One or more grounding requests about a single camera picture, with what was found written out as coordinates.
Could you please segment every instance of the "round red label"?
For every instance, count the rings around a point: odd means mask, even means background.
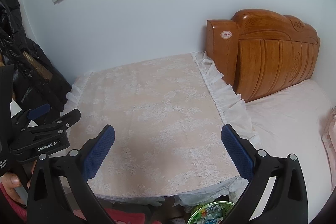
[[[232,33],[230,31],[224,31],[224,32],[221,32],[220,36],[221,38],[228,39],[232,37]]]

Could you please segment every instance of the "hanging clothes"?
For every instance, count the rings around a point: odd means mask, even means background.
[[[71,85],[40,46],[26,37],[18,0],[0,0],[0,53],[4,65],[15,65],[13,89],[17,104],[28,110],[48,103],[50,112],[36,119],[37,124],[59,118]]]

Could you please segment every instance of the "lace bed cover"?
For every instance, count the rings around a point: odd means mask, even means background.
[[[245,102],[221,78],[204,52],[123,65],[79,77],[64,112],[81,111],[68,129],[70,148],[95,138],[106,124],[115,143],[95,178],[96,196],[160,205],[165,196],[193,206],[233,193],[239,176],[221,142],[221,128],[259,145]]]

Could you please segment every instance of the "finger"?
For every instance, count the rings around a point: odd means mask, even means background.
[[[31,174],[33,174],[33,172],[34,172],[36,162],[37,162],[37,160],[34,161],[34,163],[33,163],[33,166],[32,166],[32,168],[31,168]],[[27,183],[27,187],[28,187],[28,189],[29,189],[29,187],[30,187],[30,181],[28,181],[28,183]]]
[[[16,187],[21,186],[20,180],[18,179],[17,175],[12,173],[6,173],[1,178],[2,185],[5,188],[7,195],[14,200],[15,202],[24,204],[24,201],[19,197],[17,192],[15,191]]]
[[[16,188],[21,186],[21,182],[17,175],[6,173],[1,178],[2,185],[6,188]]]

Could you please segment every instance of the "white ruffled trim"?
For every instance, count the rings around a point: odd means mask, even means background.
[[[224,75],[217,70],[215,62],[206,52],[192,52],[191,55],[215,102],[223,124],[231,124],[241,138],[249,140],[257,150],[260,149],[259,135],[252,129],[251,117],[246,111],[245,101],[241,100],[241,95],[236,94],[232,86],[222,80]]]
[[[237,176],[215,185],[175,195],[175,205],[182,205],[187,213],[194,206],[214,201],[220,196],[229,195],[231,202],[236,203],[248,184],[248,180]]]
[[[67,93],[66,98],[68,99],[67,103],[64,105],[64,110],[61,112],[61,116],[69,113],[70,111],[76,109],[81,100],[83,91],[86,87],[86,84],[92,75],[93,71],[90,71],[84,74],[81,77],[78,77],[75,83],[72,85],[71,92]]]

